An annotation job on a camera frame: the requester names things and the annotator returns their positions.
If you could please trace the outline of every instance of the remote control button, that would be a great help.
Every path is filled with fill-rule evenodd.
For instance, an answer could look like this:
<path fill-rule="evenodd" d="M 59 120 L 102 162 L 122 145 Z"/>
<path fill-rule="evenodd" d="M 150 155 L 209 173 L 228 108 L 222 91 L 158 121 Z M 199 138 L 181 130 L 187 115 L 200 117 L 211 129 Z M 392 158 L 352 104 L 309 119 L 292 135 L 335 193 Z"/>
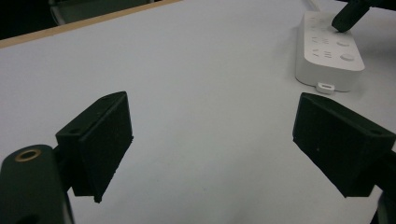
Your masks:
<path fill-rule="evenodd" d="M 349 44 L 345 41 L 339 40 L 337 41 L 337 45 L 342 46 L 342 47 L 348 47 Z"/>
<path fill-rule="evenodd" d="M 350 54 L 343 54 L 343 55 L 341 55 L 341 59 L 343 59 L 347 62 L 352 62 L 355 60 L 355 57 L 353 57 L 353 55 L 350 55 Z"/>

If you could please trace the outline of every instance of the white device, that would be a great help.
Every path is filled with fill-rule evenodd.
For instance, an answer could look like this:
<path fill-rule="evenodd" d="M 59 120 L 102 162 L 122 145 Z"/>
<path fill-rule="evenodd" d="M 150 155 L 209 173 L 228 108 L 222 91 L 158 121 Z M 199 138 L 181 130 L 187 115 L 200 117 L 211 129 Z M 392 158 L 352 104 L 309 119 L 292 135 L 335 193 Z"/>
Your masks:
<path fill-rule="evenodd" d="M 296 78 L 331 94 L 350 91 L 364 70 L 352 33 L 332 27 L 335 14 L 307 11 L 298 31 Z"/>

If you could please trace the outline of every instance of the white table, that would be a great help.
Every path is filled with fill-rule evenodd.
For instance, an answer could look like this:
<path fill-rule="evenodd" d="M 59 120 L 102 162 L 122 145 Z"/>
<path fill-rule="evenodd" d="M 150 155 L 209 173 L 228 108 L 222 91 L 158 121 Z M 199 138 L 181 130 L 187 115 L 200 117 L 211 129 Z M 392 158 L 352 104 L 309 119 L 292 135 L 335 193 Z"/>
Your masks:
<path fill-rule="evenodd" d="M 319 1 L 325 11 L 344 3 Z M 305 1 L 184 0 L 0 49 L 0 160 L 127 91 L 134 142 L 77 223 L 370 223 L 380 189 L 345 199 L 292 142 Z M 352 30 L 366 70 L 329 96 L 396 133 L 396 17 Z"/>

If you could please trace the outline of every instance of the white table surface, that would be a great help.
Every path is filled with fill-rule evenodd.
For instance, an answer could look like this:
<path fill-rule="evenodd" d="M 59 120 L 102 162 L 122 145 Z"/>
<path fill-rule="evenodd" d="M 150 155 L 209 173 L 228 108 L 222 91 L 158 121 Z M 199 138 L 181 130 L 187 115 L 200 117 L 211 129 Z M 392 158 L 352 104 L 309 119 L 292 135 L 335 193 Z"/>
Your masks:
<path fill-rule="evenodd" d="M 345 3 L 318 1 L 338 12 Z M 380 189 L 344 198 L 292 142 L 305 0 L 184 0 L 0 49 L 0 160 L 127 91 L 134 141 L 77 223 L 370 223 Z M 366 69 L 330 98 L 396 133 L 396 12 L 353 28 Z"/>

